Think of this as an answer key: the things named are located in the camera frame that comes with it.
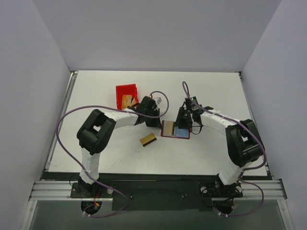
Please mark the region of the gold card magnetic stripe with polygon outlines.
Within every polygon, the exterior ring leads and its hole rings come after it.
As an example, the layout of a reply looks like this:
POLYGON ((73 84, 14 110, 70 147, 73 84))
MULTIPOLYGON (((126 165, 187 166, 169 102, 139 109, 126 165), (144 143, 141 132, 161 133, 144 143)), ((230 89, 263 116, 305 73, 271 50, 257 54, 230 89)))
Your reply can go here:
POLYGON ((164 121, 164 136, 173 136, 174 134, 174 121, 164 121))

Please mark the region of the red leather card holder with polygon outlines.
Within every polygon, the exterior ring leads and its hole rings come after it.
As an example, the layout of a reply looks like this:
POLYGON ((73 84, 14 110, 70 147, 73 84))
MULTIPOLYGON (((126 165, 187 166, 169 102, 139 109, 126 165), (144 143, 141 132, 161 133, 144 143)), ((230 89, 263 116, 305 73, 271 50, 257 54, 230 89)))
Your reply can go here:
POLYGON ((161 137, 165 138, 178 138, 178 139, 189 139, 190 138, 190 132, 188 129, 180 129, 175 126, 174 124, 174 134, 173 136, 164 136, 164 120, 162 121, 162 128, 161 128, 161 137))

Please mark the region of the gold card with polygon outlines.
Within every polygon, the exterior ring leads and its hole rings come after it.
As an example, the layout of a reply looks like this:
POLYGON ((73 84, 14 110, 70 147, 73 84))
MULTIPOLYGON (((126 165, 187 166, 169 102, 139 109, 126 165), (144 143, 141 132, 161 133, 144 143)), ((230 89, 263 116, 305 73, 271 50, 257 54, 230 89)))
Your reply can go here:
POLYGON ((157 141, 157 138, 153 133, 151 133, 151 134, 149 134, 149 135, 140 139, 140 143, 142 144, 143 147, 146 147, 147 145, 149 145, 149 144, 151 144, 155 141, 157 141))

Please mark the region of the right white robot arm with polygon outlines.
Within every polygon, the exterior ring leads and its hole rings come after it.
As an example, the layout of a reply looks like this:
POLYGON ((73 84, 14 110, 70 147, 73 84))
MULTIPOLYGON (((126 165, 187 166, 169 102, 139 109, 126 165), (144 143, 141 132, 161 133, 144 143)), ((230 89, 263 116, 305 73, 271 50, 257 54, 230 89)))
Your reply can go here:
POLYGON ((255 123, 251 119, 237 120, 220 114, 212 107, 201 107, 196 97, 185 98, 179 108, 174 127, 190 132, 196 123, 202 129, 210 127, 226 137, 229 162, 217 175, 215 192, 227 195, 249 166, 264 156, 264 146, 255 123))

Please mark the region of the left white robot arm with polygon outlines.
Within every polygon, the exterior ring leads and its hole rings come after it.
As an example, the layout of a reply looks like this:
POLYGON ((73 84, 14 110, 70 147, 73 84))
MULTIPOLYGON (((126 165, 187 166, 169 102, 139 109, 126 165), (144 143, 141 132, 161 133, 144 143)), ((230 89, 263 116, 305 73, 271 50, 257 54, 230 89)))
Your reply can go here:
POLYGON ((79 182, 83 183, 82 192, 87 197, 97 195, 99 186, 100 153, 106 148, 113 131, 125 126, 135 126, 145 123, 147 127, 160 128, 161 98, 145 96, 140 103, 124 109, 122 112, 104 113, 93 110, 77 132, 77 139, 82 151, 82 169, 79 182))

